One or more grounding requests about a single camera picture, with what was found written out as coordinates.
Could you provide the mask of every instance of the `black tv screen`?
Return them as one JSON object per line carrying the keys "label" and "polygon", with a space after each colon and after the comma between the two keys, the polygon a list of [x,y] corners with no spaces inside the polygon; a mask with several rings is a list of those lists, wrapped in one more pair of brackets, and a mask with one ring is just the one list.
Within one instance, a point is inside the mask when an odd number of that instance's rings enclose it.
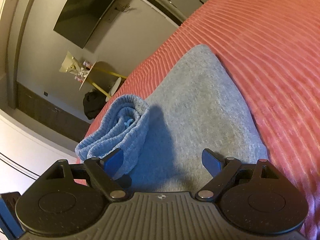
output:
{"label": "black tv screen", "polygon": [[67,0],[54,31],[84,48],[114,0]]}

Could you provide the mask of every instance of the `yellow wooden leg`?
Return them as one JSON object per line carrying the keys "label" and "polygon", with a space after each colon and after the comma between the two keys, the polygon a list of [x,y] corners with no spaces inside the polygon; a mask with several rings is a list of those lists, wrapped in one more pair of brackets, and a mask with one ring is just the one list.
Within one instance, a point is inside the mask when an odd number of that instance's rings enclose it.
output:
{"label": "yellow wooden leg", "polygon": [[107,70],[105,70],[105,69],[103,69],[103,68],[95,67],[94,69],[95,69],[95,70],[98,70],[98,71],[101,71],[101,72],[104,72],[104,73],[107,73],[107,74],[109,74],[109,75],[113,75],[113,76],[116,76],[116,77],[121,77],[121,78],[123,78],[123,79],[127,79],[127,78],[128,78],[128,77],[126,77],[126,76],[119,75],[119,74],[114,73],[114,72],[111,72],[111,71],[107,71]]}
{"label": "yellow wooden leg", "polygon": [[86,81],[88,81],[91,85],[93,85],[96,89],[98,89],[101,93],[103,93],[106,97],[111,98],[111,95],[109,95],[107,92],[105,92],[101,87],[99,87],[95,82],[93,82],[91,79],[87,78]]}

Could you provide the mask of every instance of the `black bag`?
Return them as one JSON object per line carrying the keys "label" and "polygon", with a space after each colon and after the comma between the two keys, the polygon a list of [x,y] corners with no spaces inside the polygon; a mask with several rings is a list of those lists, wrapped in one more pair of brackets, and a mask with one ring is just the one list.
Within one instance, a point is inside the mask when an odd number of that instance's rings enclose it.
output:
{"label": "black bag", "polygon": [[100,91],[88,92],[84,95],[83,108],[85,116],[91,120],[96,118],[106,104],[106,96]]}

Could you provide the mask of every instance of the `bed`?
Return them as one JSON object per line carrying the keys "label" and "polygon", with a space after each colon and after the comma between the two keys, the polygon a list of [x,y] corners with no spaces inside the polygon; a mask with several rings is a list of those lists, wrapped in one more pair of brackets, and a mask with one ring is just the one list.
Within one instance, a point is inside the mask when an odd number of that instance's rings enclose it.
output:
{"label": "bed", "polygon": [[149,96],[192,47],[206,44],[244,96],[270,161],[306,196],[301,232],[320,237],[320,0],[209,0],[128,77]]}

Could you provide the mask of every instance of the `dark wooden door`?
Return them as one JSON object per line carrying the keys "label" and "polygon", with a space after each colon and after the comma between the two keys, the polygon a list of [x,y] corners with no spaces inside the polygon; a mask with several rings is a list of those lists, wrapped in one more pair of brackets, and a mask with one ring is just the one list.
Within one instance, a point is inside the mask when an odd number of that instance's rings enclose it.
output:
{"label": "dark wooden door", "polygon": [[52,130],[80,142],[90,124],[62,110],[18,83],[18,109]]}

